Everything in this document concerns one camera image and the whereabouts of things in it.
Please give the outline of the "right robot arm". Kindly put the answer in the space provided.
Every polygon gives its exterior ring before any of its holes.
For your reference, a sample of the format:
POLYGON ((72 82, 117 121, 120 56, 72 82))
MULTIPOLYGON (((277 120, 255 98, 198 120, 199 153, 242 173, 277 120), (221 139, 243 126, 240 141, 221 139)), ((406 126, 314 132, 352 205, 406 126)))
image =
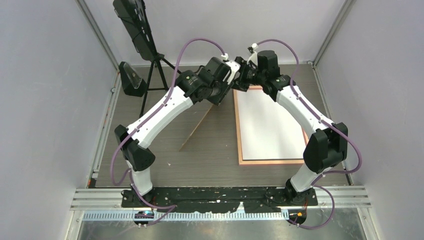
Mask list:
POLYGON ((248 59, 235 58, 240 65, 233 89, 247 92, 250 86, 260 86, 275 103, 286 109, 308 136, 303 151, 303 165, 285 183, 284 200, 299 205, 313 193, 313 185, 347 158, 348 127, 334 123, 321 114, 301 93, 293 78, 281 74, 278 56, 273 50, 253 51, 248 59))

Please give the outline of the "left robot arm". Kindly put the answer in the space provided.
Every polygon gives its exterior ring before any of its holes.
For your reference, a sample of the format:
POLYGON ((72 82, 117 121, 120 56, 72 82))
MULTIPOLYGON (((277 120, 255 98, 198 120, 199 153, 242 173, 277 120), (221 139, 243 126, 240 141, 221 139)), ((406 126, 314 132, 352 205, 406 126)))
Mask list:
POLYGON ((137 121, 118 125, 115 136, 128 167, 135 191, 134 200, 141 207, 153 202, 150 167, 156 157, 149 147, 158 134, 179 114, 196 103, 207 100, 219 105, 234 84, 241 65, 234 60, 212 57, 197 71, 176 75, 174 87, 137 121))

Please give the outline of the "brown cardboard backing board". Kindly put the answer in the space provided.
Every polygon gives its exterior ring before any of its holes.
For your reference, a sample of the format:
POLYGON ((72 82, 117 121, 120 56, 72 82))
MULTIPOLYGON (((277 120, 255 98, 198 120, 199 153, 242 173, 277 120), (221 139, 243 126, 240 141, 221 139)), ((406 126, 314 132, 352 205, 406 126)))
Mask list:
POLYGON ((203 116, 201 117, 201 119, 199 120, 199 122, 196 124, 196 126, 193 128, 193 130, 190 132, 190 134, 188 135, 188 137, 184 140, 184 142, 182 143, 181 147, 179 148, 178 152, 181 152, 184 148, 184 146, 187 144, 187 142, 189 141, 189 139, 192 137, 192 135, 195 133, 195 131, 198 129, 198 127, 201 125, 201 123, 204 121, 204 119, 206 118, 207 114, 210 112, 210 110, 213 108, 213 105, 211 104, 208 109, 206 110, 206 112, 203 114, 203 116))

